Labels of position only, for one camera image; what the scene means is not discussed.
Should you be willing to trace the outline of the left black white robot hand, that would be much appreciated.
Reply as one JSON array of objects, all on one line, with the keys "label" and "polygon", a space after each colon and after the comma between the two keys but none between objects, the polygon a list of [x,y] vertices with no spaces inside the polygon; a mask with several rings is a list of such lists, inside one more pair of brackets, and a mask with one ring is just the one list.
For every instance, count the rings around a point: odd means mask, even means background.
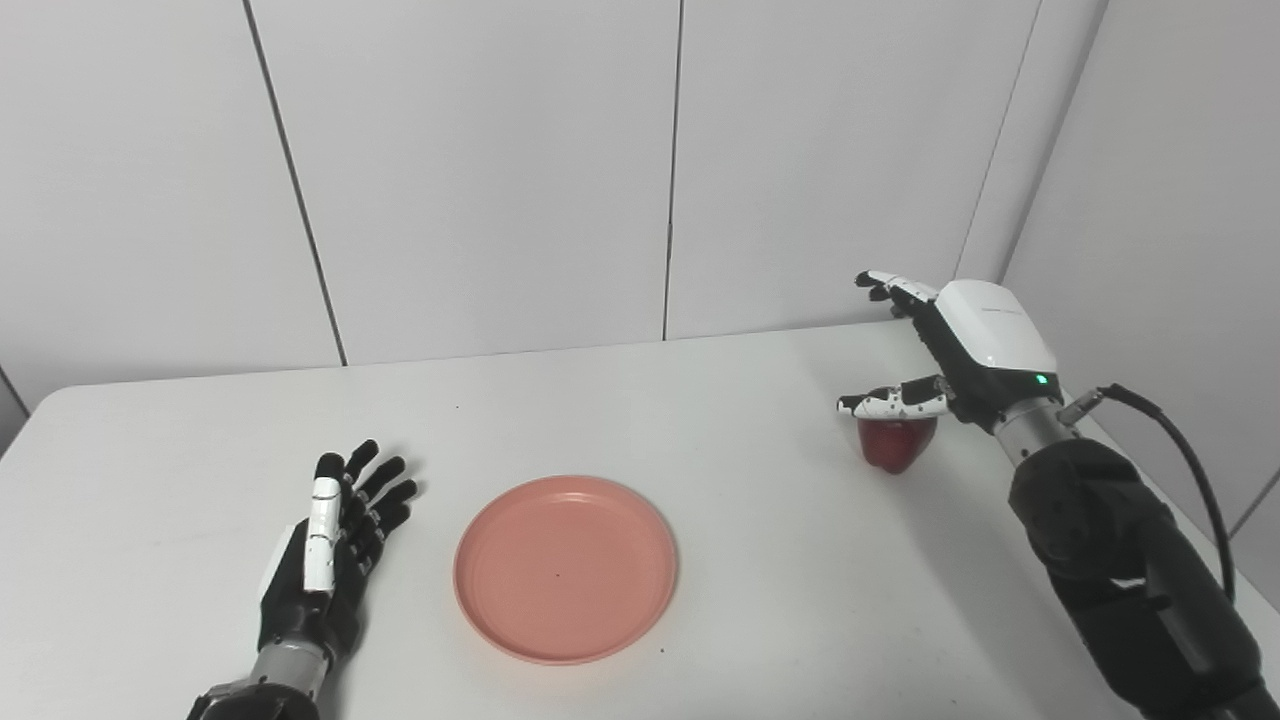
[{"label": "left black white robot hand", "polygon": [[260,600],[257,648],[305,641],[335,662],[362,633],[369,578],[392,533],[410,519],[419,484],[407,462],[366,439],[349,456],[324,454],[315,468],[308,515],[285,544]]}]

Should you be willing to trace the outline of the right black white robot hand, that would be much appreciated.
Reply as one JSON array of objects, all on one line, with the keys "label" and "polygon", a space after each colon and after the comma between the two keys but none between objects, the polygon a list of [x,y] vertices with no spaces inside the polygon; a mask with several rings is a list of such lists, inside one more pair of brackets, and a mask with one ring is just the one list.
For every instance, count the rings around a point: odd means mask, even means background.
[{"label": "right black white robot hand", "polygon": [[863,272],[856,286],[908,319],[938,373],[842,396],[840,411],[868,421],[954,415],[995,433],[1019,404],[1062,402],[1057,360],[1016,296],[987,281],[955,279],[941,290],[887,272]]}]

